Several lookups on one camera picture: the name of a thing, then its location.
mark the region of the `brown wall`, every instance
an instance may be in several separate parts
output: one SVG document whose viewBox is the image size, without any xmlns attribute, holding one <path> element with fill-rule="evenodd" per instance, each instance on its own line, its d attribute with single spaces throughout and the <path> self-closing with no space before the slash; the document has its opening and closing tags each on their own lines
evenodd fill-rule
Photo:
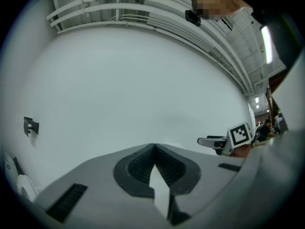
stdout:
<svg viewBox="0 0 305 229">
<path fill-rule="evenodd" d="M 263 121 L 269 116 L 270 118 L 270 115 L 269 113 L 265 113 L 265 114 L 261 114 L 261 115 L 257 115 L 255 116 L 255 124 L 258 125 L 258 122 L 260 121 L 261 124 L 263 123 Z"/>
</svg>

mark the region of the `black camera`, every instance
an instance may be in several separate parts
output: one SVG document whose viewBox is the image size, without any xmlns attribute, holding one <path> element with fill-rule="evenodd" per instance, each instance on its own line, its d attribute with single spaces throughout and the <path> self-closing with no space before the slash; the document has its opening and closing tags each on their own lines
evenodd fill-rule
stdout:
<svg viewBox="0 0 305 229">
<path fill-rule="evenodd" d="M 192 10 L 185 11 L 185 19 L 195 26 L 201 26 L 200 17 Z"/>
</svg>

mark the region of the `black slot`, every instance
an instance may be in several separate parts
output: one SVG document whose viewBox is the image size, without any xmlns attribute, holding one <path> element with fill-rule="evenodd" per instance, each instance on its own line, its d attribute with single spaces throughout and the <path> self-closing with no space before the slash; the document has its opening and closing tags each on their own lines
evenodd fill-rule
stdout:
<svg viewBox="0 0 305 229">
<path fill-rule="evenodd" d="M 227 170 L 236 171 L 236 172 L 238 172 L 241 168 L 240 166 L 230 165 L 230 164 L 226 164 L 226 163 L 221 163 L 221 164 L 219 164 L 218 167 L 221 167 L 221 168 L 224 168 Z"/>
<path fill-rule="evenodd" d="M 47 211 L 47 214 L 55 220 L 63 223 L 71 213 L 77 202 L 83 196 L 87 186 L 73 184 L 58 201 Z"/>
<path fill-rule="evenodd" d="M 174 226 L 191 218 L 187 213 L 181 212 L 177 206 L 174 196 L 170 196 L 170 204 L 168 207 L 167 220 Z"/>
</svg>

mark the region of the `person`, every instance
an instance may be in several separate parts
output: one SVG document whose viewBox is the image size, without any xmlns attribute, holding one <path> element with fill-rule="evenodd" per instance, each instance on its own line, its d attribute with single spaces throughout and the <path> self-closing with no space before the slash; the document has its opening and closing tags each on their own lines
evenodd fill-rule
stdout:
<svg viewBox="0 0 305 229">
<path fill-rule="evenodd" d="M 277 134 L 271 132 L 271 121 L 269 119 L 266 119 L 265 124 L 257 130 L 256 136 L 259 142 L 266 141 L 268 137 L 277 136 Z"/>
<path fill-rule="evenodd" d="M 191 0 L 193 11 L 203 19 L 218 20 L 234 15 L 245 7 L 253 9 L 252 17 L 268 26 L 279 58 L 292 68 L 304 46 L 305 26 L 300 10 L 303 0 Z"/>
</svg>

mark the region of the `gray plastic surface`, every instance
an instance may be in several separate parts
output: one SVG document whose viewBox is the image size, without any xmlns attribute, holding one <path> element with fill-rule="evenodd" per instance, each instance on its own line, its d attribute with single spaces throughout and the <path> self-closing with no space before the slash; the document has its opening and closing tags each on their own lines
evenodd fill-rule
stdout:
<svg viewBox="0 0 305 229">
<path fill-rule="evenodd" d="M 196 162 L 201 179 L 190 194 L 176 196 L 181 212 L 191 218 L 175 226 L 196 228 L 255 228 L 289 197 L 304 164 L 305 131 L 288 131 L 268 147 L 252 149 L 247 159 L 211 156 L 163 145 Z M 46 211 L 74 183 L 88 186 L 64 226 L 66 228 L 172 228 L 153 200 L 130 196 L 113 178 L 123 157 L 147 145 L 88 160 L 42 193 L 35 204 Z M 218 167 L 242 166 L 239 172 Z"/>
</svg>

